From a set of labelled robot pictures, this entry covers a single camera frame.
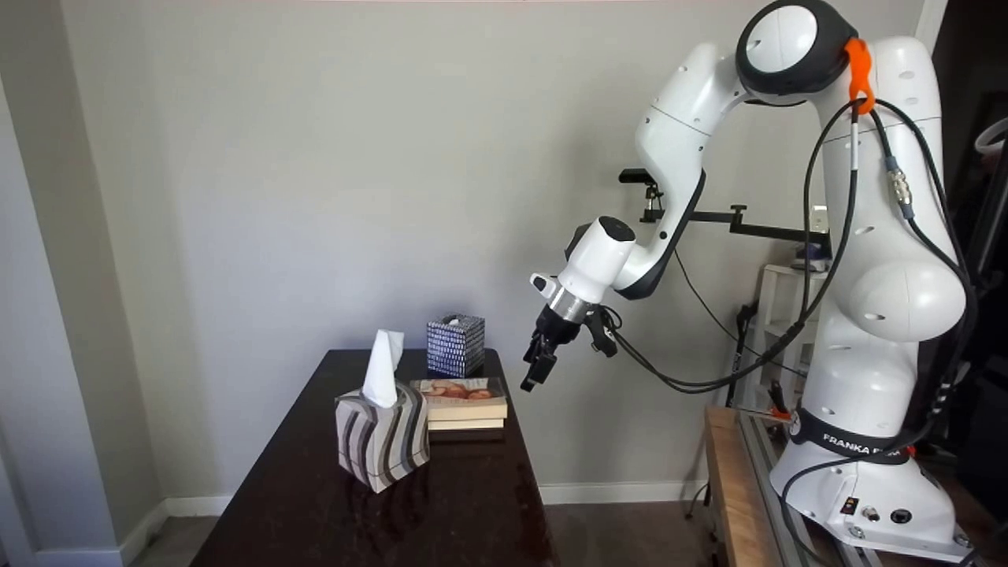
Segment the tissue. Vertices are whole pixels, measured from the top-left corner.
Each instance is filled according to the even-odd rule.
[[[404,355],[404,334],[378,331],[367,386],[336,398],[341,468],[374,496],[429,464],[429,406],[393,373]]]

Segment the white device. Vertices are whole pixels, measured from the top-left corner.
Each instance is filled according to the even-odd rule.
[[[646,170],[667,196],[667,215],[646,242],[627,223],[601,217],[575,239],[559,279],[534,275],[548,307],[526,354],[526,390],[546,382],[559,343],[576,336],[607,287],[627,301],[655,291],[703,189],[703,149],[734,105],[812,105],[826,124],[850,101],[850,84],[869,79],[873,96],[900,109],[942,164],[942,109],[926,49],[915,38],[873,40],[869,75],[856,75],[862,70],[855,67],[850,40],[861,40],[856,33],[830,3],[778,0],[754,16],[734,56],[723,56],[716,45],[688,55],[635,138]],[[878,464],[898,446],[921,342],[955,327],[968,307],[957,275],[898,215],[915,205],[926,239],[955,255],[922,151],[893,111],[878,109],[878,118],[905,173],[898,193],[876,124],[837,120],[821,146],[832,228],[848,217],[850,170],[861,189],[848,255],[818,307],[801,419],[773,487],[848,544],[961,561],[969,544],[957,539],[949,496],[907,456]]]

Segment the dark wood table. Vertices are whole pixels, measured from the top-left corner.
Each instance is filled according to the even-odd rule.
[[[548,567],[548,525],[509,409],[500,432],[433,434],[433,464],[386,496],[336,468],[333,398],[362,386],[367,349],[332,349],[197,563],[277,567]],[[422,378],[406,349],[400,378]],[[483,373],[504,378],[497,354]]]

